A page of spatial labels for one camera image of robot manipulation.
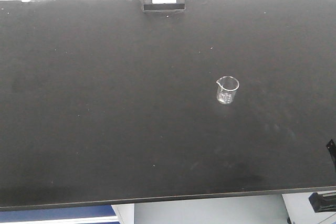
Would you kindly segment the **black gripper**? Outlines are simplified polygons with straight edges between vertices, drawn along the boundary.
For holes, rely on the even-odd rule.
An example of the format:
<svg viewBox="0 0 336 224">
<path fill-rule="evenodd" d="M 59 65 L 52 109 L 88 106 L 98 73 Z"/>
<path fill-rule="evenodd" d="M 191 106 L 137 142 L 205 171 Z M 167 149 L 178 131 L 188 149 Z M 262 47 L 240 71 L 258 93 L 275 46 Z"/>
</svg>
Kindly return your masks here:
<svg viewBox="0 0 336 224">
<path fill-rule="evenodd" d="M 335 212 L 336 209 L 335 193 L 326 193 L 326 194 L 312 193 L 308 199 L 314 212 Z"/>
</svg>

